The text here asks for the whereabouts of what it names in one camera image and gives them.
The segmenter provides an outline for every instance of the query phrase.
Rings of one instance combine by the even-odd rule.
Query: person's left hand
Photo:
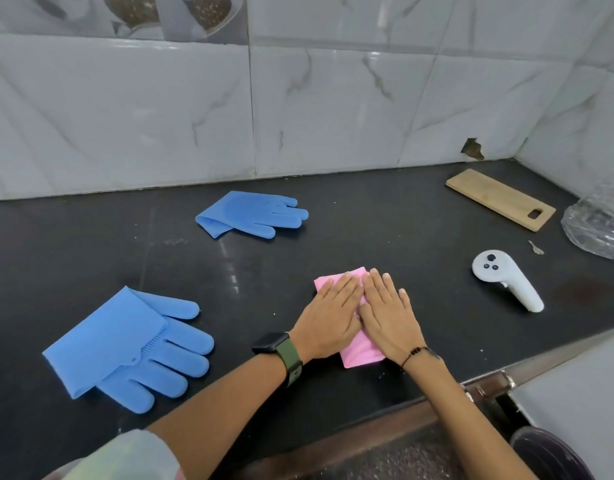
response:
[[[323,285],[289,332],[303,363],[334,355],[351,343],[362,328],[356,308],[364,291],[349,273]]]

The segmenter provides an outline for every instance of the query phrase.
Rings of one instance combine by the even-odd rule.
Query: sleeve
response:
[[[167,444],[148,431],[134,429],[84,458],[64,480],[184,480]]]

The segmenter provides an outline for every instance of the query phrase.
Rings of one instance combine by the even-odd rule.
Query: forearm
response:
[[[257,355],[148,429],[169,446],[188,480],[206,479],[285,378],[278,355]]]
[[[473,480],[535,480],[532,471],[467,398],[444,362],[422,352],[405,366],[445,426]]]

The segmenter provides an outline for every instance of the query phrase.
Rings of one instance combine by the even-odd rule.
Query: black bracelet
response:
[[[426,350],[427,352],[429,352],[431,355],[433,355],[436,358],[440,358],[440,356],[434,352],[433,350],[431,350],[429,347],[416,347],[415,349],[413,349],[411,351],[411,354],[409,354],[409,357],[407,357],[405,359],[405,362],[402,363],[402,365],[400,366],[400,369],[404,369],[405,368],[405,364],[407,363],[407,360],[409,360],[410,358],[412,358],[414,355],[416,355],[418,352],[420,352],[421,350]]]

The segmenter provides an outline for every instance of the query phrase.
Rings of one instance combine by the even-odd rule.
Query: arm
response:
[[[442,359],[426,351],[407,292],[396,291],[389,274],[376,269],[365,276],[367,303],[360,312],[365,330],[383,354],[414,379],[449,433],[469,478],[536,480],[535,475],[498,434],[447,370]]]
[[[289,332],[303,363],[351,343],[361,329],[354,311],[363,292],[358,278],[348,274],[320,289]],[[286,373],[278,355],[257,355],[148,429],[167,444],[187,479],[206,479]]]

